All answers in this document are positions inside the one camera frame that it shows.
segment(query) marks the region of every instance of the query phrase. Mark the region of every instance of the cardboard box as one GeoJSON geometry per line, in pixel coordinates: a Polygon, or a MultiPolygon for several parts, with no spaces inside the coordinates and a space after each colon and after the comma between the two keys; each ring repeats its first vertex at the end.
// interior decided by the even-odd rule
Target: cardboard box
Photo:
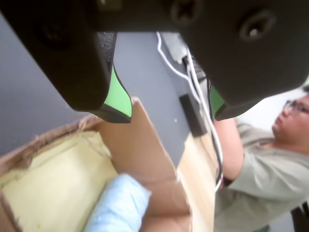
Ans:
{"type": "MultiPolygon", "coordinates": [[[[0,159],[0,175],[26,169],[38,150],[80,131],[99,131],[112,154],[116,171],[128,173],[152,192],[142,232],[191,231],[190,207],[174,166],[142,104],[133,99],[130,124],[111,124],[91,116],[79,123],[47,132],[0,159]]],[[[22,232],[0,191],[0,232],[22,232]]]]}

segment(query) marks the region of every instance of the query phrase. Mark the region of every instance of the light blue cloth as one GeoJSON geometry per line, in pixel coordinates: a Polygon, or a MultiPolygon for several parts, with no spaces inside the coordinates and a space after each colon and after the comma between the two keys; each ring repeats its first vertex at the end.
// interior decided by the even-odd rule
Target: light blue cloth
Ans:
{"type": "Polygon", "coordinates": [[[138,232],[150,195],[131,176],[119,175],[104,190],[84,232],[138,232]]]}

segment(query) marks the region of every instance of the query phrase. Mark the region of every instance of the man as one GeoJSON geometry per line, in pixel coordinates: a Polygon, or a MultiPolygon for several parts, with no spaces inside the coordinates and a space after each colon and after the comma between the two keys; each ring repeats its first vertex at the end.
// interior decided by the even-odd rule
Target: man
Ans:
{"type": "Polygon", "coordinates": [[[309,94],[287,102],[273,135],[235,119],[216,121],[215,127],[225,177],[216,196],[215,232],[257,231],[307,200],[309,94]]]}

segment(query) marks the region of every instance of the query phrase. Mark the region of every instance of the yellow foam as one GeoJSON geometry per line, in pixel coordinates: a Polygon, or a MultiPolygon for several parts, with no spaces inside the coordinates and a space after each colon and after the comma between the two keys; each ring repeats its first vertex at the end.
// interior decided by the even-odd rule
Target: yellow foam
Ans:
{"type": "Polygon", "coordinates": [[[79,232],[105,184],[117,176],[98,132],[50,145],[26,171],[0,178],[24,232],[79,232]]]}

